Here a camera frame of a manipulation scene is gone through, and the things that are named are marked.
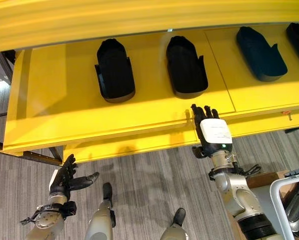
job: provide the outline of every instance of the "metal frame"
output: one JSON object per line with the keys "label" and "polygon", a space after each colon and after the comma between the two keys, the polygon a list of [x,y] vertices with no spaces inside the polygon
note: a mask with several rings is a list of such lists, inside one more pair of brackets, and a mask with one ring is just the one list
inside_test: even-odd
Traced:
{"label": "metal frame", "polygon": [[[3,149],[3,143],[0,142],[0,151]],[[8,155],[8,156],[13,156],[7,153],[3,153],[0,152],[0,154],[4,154],[4,155]],[[21,159],[27,159],[27,160],[32,160],[32,161],[36,161],[36,162],[40,162],[40,163],[45,163],[45,164],[51,164],[51,165],[56,165],[56,166],[60,166],[63,161],[61,158],[53,158],[53,157],[49,157],[49,156],[45,156],[39,153],[35,153],[32,151],[24,151],[22,156],[17,156],[17,158],[21,158]]]}
{"label": "metal frame", "polygon": [[2,52],[0,52],[0,65],[3,68],[6,76],[8,79],[4,78],[2,80],[4,80],[7,84],[11,85],[12,84],[12,76],[13,76],[13,70],[8,62],[8,60],[6,59],[6,57],[3,55]]}

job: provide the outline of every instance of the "silver robotic arm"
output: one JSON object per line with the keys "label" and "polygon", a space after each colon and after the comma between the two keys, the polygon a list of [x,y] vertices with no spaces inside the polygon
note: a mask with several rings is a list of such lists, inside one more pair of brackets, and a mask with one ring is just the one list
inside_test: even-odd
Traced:
{"label": "silver robotic arm", "polygon": [[39,206],[32,217],[21,221],[22,225],[35,223],[26,240],[54,240],[63,230],[65,219],[76,214],[75,202],[69,201],[70,192],[90,186],[96,181],[99,173],[74,178],[77,167],[74,162],[74,155],[71,154],[58,170],[50,186],[47,205]]}
{"label": "silver robotic arm", "polygon": [[255,165],[249,171],[239,167],[232,154],[232,136],[226,122],[219,119],[218,112],[205,106],[205,112],[195,104],[191,106],[201,146],[193,147],[194,155],[201,159],[210,157],[214,168],[208,174],[215,181],[224,205],[235,218],[247,240],[282,240],[262,207],[249,189],[246,176],[258,172]]}

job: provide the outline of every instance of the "yellow wooden panel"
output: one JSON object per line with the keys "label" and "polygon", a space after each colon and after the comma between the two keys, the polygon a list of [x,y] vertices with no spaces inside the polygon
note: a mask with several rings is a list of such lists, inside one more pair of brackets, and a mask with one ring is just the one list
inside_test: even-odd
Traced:
{"label": "yellow wooden panel", "polygon": [[287,74],[274,82],[259,81],[252,74],[236,42],[238,27],[205,31],[237,112],[299,106],[299,57],[287,38],[287,26],[252,27],[271,46],[278,44],[287,65]]}
{"label": "yellow wooden panel", "polygon": [[[166,48],[172,36],[189,39],[204,63],[208,89],[193,99],[173,94]],[[4,148],[21,152],[185,126],[191,105],[234,111],[202,30],[117,38],[130,57],[136,94],[124,103],[106,102],[94,64],[102,39],[21,51],[12,79]]]}
{"label": "yellow wooden panel", "polygon": [[[272,113],[262,116],[228,120],[233,137],[299,127],[299,110],[292,112],[292,120],[287,115]],[[74,154],[77,163],[112,157],[144,153],[167,148],[199,144],[194,126],[165,131],[69,144],[64,148],[64,159]]]}
{"label": "yellow wooden panel", "polygon": [[5,0],[0,51],[105,36],[299,22],[299,0]]}

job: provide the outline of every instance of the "yellow tabletop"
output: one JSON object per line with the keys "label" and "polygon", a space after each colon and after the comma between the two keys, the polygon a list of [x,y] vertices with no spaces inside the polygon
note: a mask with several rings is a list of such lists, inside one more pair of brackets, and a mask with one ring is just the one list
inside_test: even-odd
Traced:
{"label": "yellow tabletop", "polygon": [[[118,37],[131,59],[136,86],[135,96],[120,104],[106,102],[100,93],[94,64],[102,39],[22,50],[14,68],[3,151],[185,127],[193,103],[216,108],[226,120],[299,109],[299,59],[283,34],[286,26],[255,27],[271,44],[275,39],[288,67],[285,76],[270,83],[250,72],[235,43],[237,27]],[[166,48],[175,35],[187,37],[204,55],[209,86],[199,97],[184,100],[173,94]]]}
{"label": "yellow tabletop", "polygon": [[299,22],[299,0],[0,0],[0,51],[167,29]]}
{"label": "yellow tabletop", "polygon": [[[189,39],[204,55],[208,89],[192,99],[174,96],[166,48],[172,36]],[[94,65],[102,39],[22,50],[12,79],[4,151],[21,152],[185,126],[191,105],[234,112],[230,96],[202,30],[118,37],[130,57],[136,94],[106,102]]]}
{"label": "yellow tabletop", "polygon": [[239,27],[206,30],[206,36],[237,112],[299,107],[299,56],[287,38],[288,24],[252,26],[278,50],[288,72],[273,82],[262,82],[251,72],[236,41]]}
{"label": "yellow tabletop", "polygon": [[[299,110],[292,111],[291,117],[292,120],[287,115],[271,113],[232,119],[228,120],[227,123],[233,137],[242,137],[299,127]],[[63,156],[66,159],[70,154],[74,154],[77,163],[84,163],[199,143],[194,126],[190,124],[187,127],[142,135],[69,144],[64,148]]]}

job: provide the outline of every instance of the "floor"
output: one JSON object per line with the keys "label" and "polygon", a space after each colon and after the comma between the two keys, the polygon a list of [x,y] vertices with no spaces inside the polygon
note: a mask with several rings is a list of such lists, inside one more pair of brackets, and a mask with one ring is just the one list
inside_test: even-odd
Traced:
{"label": "floor", "polygon": [[[0,113],[9,88],[0,89]],[[0,141],[6,117],[0,117]],[[276,131],[233,140],[244,168],[258,163],[263,172],[299,168],[299,130]],[[39,150],[49,154],[48,150]],[[196,159],[190,147],[148,152],[80,164],[77,176],[98,171],[92,186],[72,192],[77,214],[69,217],[58,240],[84,239],[88,221],[102,200],[102,184],[111,182],[117,226],[115,240],[158,240],[179,207],[186,209],[184,229],[191,240],[234,240],[215,183],[210,159]],[[33,225],[19,221],[45,204],[52,165],[0,154],[0,240],[24,239]]]}

